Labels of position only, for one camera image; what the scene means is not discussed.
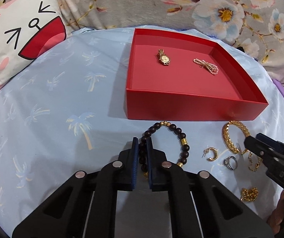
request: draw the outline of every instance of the human hand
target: human hand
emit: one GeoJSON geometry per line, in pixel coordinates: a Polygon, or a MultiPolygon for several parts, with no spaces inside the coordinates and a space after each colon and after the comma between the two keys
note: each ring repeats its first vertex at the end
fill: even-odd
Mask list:
{"type": "Polygon", "coordinates": [[[271,216],[268,218],[268,225],[272,228],[274,234],[277,234],[281,229],[281,223],[284,219],[284,191],[281,193],[277,207],[273,210],[271,216]]]}

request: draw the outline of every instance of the gold watch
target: gold watch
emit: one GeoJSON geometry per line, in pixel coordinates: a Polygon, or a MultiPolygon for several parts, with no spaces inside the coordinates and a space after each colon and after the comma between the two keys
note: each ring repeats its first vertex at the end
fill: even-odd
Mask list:
{"type": "Polygon", "coordinates": [[[164,54],[163,49],[158,50],[158,58],[160,62],[163,63],[163,65],[169,65],[170,63],[169,57],[166,54],[164,54]]]}

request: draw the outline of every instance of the gold cylindrical bead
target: gold cylindrical bead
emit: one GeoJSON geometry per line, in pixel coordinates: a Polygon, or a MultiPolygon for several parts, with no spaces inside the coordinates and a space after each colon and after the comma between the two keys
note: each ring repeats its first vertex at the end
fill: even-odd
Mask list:
{"type": "Polygon", "coordinates": [[[186,140],[186,138],[181,139],[181,144],[182,144],[182,146],[183,146],[183,145],[187,145],[187,140],[186,140]]]}

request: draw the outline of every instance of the metal screw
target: metal screw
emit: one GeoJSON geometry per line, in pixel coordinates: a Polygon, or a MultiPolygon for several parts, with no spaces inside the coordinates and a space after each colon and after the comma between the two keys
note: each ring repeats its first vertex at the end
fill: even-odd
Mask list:
{"type": "Polygon", "coordinates": [[[206,179],[206,178],[208,178],[208,177],[210,176],[210,174],[209,174],[207,171],[201,171],[201,172],[199,173],[199,176],[200,176],[201,178],[206,179]]]}
{"type": "Polygon", "coordinates": [[[123,164],[122,164],[121,161],[114,161],[112,165],[113,165],[113,167],[119,168],[119,167],[121,167],[123,164]]]}
{"type": "Polygon", "coordinates": [[[170,168],[172,166],[172,163],[171,162],[168,162],[168,161],[164,161],[162,163],[162,167],[164,168],[170,168]]]}
{"type": "Polygon", "coordinates": [[[75,174],[75,176],[77,177],[77,178],[84,178],[84,176],[85,176],[86,174],[85,174],[85,172],[84,171],[78,171],[76,174],[75,174]]]}

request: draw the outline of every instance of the jewelry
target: jewelry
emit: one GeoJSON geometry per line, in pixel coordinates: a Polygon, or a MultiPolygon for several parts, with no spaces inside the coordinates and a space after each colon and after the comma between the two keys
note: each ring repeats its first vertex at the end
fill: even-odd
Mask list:
{"type": "Polygon", "coordinates": [[[199,60],[199,59],[194,59],[194,63],[199,64],[201,68],[206,67],[206,69],[212,74],[212,75],[217,75],[219,69],[216,65],[206,62],[204,60],[199,60]]]}
{"type": "Polygon", "coordinates": [[[141,170],[144,175],[148,177],[148,166],[146,164],[146,139],[156,132],[160,127],[166,126],[170,131],[173,131],[179,138],[182,145],[182,152],[180,153],[180,159],[176,163],[178,166],[182,167],[187,163],[187,157],[189,156],[189,145],[187,144],[186,134],[182,132],[181,128],[177,128],[175,124],[168,121],[156,122],[147,131],[144,132],[144,136],[141,138],[141,143],[139,144],[139,163],[142,165],[141,170]]]}
{"type": "Polygon", "coordinates": [[[258,157],[258,163],[255,164],[255,168],[252,168],[253,161],[252,161],[252,152],[249,152],[248,159],[250,161],[249,169],[253,172],[257,171],[257,169],[260,167],[261,163],[263,162],[263,159],[261,157],[258,157]]]}
{"type": "Polygon", "coordinates": [[[169,57],[166,54],[164,54],[163,49],[158,50],[158,58],[160,62],[163,63],[164,65],[169,65],[170,63],[169,57]]]}
{"type": "Polygon", "coordinates": [[[241,191],[241,201],[246,201],[246,202],[253,202],[257,199],[257,196],[259,194],[259,191],[256,187],[253,187],[251,189],[245,189],[243,188],[241,191]]]}
{"type": "Polygon", "coordinates": [[[214,158],[211,158],[211,157],[210,157],[210,158],[207,158],[207,161],[213,162],[213,161],[215,161],[215,160],[217,159],[217,157],[218,157],[218,151],[217,151],[215,148],[208,148],[208,149],[205,149],[205,150],[204,150],[204,155],[203,155],[203,157],[205,157],[206,154],[207,154],[210,150],[214,153],[214,158]]]}
{"type": "Polygon", "coordinates": [[[228,149],[234,154],[242,154],[243,155],[248,150],[245,149],[243,152],[241,152],[241,150],[236,148],[236,146],[233,144],[233,142],[231,141],[231,139],[229,137],[229,131],[228,131],[230,125],[237,126],[240,130],[242,130],[245,137],[250,136],[250,132],[247,129],[247,127],[241,121],[230,121],[227,124],[225,124],[222,128],[222,137],[223,137],[223,140],[226,143],[228,149]]]}
{"type": "Polygon", "coordinates": [[[236,158],[234,156],[230,156],[230,157],[227,157],[226,159],[224,159],[223,164],[231,171],[234,171],[234,170],[236,170],[238,168],[238,162],[237,162],[237,160],[236,160],[236,158]],[[233,159],[235,161],[235,163],[236,163],[235,168],[231,167],[230,159],[233,159]]]}

